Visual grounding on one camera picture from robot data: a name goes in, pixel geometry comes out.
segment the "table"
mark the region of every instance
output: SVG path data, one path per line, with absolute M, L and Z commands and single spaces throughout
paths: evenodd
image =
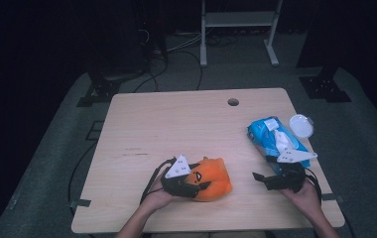
M 201 1 L 200 65 L 207 66 L 206 28 L 212 27 L 263 27 L 270 26 L 269 39 L 264 40 L 272 66 L 279 61 L 273 50 L 273 40 L 278 26 L 283 0 L 278 0 L 275 11 L 262 12 L 215 12 L 206 13 L 205 0 Z
M 154 169 L 180 154 L 190 164 L 203 156 L 223 158 L 233 190 L 213 202 L 179 198 L 157 211 L 145 232 L 311 227 L 278 191 L 267 190 L 252 177 L 252 172 L 267 177 L 273 171 L 249 141 L 247 127 L 268 116 L 287 125 L 294 114 L 283 88 L 115 95 L 81 194 L 90 205 L 77 208 L 71 229 L 119 231 L 139 205 Z M 307 139 L 302 142 L 313 150 Z M 318 160 L 312 161 L 311 170 L 322 193 L 331 193 Z M 322 209 L 334 227 L 344 224 L 335 200 L 325 200 Z

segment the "blue wet wipes pack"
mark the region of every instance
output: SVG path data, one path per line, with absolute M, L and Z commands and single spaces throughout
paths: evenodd
M 272 170 L 276 175 L 281 173 L 281 169 L 276 162 L 280 156 L 277 147 L 277 138 L 275 133 L 284 133 L 289 139 L 293 149 L 308 152 L 307 148 L 281 123 L 278 117 L 271 116 L 251 123 L 248 127 L 247 136 L 260 152 L 262 156 L 269 162 Z M 310 160 L 301 161 L 304 168 L 310 166 Z

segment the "floor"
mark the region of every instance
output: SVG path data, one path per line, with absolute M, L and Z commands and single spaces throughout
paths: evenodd
M 192 36 L 168 36 L 169 49 Z M 170 52 L 169 63 L 152 59 L 151 74 L 122 83 L 119 93 L 283 87 L 298 113 L 314 120 L 313 148 L 339 205 L 350 222 L 338 228 L 342 237 L 377 237 L 377 110 L 356 78 L 340 69 L 334 80 L 351 102 L 309 99 L 299 77 L 320 68 L 296 68 L 306 34 L 277 34 L 274 48 L 280 61 L 270 64 L 266 34 L 220 38 L 210 46 L 208 66 L 198 63 L 194 43 Z M 70 230 L 74 201 L 84 185 L 102 129 L 108 103 L 77 107 L 90 85 L 85 73 L 59 108 L 24 173 L 10 204 L 0 217 L 0 237 L 112 237 L 114 234 L 74 234 Z M 310 229 L 273 231 L 278 238 L 314 237 Z

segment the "orange object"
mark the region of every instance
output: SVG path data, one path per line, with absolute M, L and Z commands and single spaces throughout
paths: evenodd
M 232 191 L 232 184 L 222 158 L 204 157 L 193 166 L 195 167 L 191 169 L 185 182 L 200 186 L 207 184 L 207 188 L 200 190 L 194 200 L 213 201 Z

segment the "white lid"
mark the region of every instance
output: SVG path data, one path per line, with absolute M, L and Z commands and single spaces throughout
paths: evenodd
M 314 131 L 313 121 L 302 114 L 291 117 L 290 127 L 298 138 L 308 138 Z

